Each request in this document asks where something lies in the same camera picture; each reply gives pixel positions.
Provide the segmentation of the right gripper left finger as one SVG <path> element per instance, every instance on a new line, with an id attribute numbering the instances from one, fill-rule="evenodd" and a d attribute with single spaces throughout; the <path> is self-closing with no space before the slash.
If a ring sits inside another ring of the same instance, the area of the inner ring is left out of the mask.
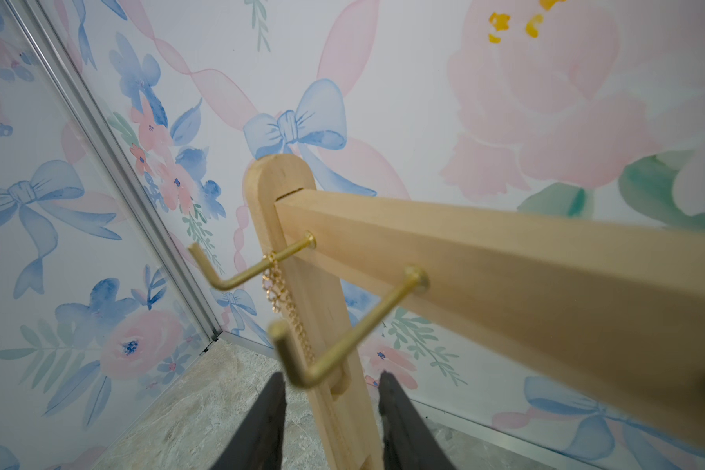
<path id="1" fill-rule="evenodd" d="M 286 407 L 285 380 L 275 372 L 211 470 L 280 469 Z"/>

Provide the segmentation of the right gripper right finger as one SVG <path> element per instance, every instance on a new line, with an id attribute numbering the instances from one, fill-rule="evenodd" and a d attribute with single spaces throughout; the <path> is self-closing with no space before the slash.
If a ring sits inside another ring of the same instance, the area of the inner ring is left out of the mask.
<path id="1" fill-rule="evenodd" d="M 383 424 L 386 470 L 454 470 L 394 374 L 379 380 L 378 411 Z"/>

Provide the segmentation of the wooden jewelry display stand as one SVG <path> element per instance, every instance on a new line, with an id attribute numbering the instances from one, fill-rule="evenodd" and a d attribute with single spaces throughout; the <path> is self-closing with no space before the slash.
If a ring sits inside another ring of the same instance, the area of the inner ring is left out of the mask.
<path id="1" fill-rule="evenodd" d="M 705 449 L 705 233 L 320 191 L 293 155 L 246 196 L 282 317 L 268 335 L 307 390 L 330 464 L 380 468 L 356 349 L 396 307 Z"/>

